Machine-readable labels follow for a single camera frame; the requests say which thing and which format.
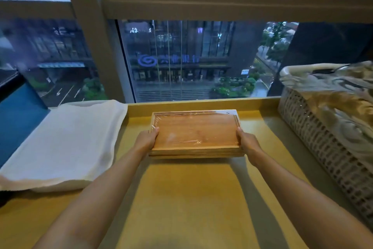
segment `plastic wrap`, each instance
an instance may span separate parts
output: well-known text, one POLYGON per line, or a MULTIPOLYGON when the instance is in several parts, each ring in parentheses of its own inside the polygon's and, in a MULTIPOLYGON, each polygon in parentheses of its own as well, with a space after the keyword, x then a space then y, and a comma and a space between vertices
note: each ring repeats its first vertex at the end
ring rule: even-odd
POLYGON ((282 83, 302 95, 312 113, 373 173, 373 63, 331 74, 287 75, 282 83))
POLYGON ((236 136, 236 110, 153 113, 152 128, 159 134, 151 156, 241 156, 236 136))

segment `plastic basket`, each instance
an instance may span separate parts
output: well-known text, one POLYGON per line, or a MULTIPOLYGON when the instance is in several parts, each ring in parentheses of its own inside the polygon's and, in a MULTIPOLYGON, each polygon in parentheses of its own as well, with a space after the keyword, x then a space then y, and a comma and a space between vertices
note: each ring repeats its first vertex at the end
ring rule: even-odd
POLYGON ((278 111, 373 229, 373 174, 314 116, 298 92, 285 87, 278 111))

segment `street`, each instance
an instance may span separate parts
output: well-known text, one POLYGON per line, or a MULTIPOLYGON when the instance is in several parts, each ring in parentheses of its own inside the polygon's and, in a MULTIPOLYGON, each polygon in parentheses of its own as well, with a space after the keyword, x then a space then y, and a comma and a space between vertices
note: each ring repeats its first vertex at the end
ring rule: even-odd
POLYGON ((82 91, 83 82, 60 82, 56 83, 54 88, 41 97, 48 107, 56 107, 64 103, 82 101, 84 92, 82 91))

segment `white towel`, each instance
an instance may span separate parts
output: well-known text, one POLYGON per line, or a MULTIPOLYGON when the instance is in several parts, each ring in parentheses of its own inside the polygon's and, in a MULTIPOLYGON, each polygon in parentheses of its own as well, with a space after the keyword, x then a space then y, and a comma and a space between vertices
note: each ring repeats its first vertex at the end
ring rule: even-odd
POLYGON ((112 165, 127 109, 115 100, 52 109, 0 169, 0 190, 84 188, 112 165))

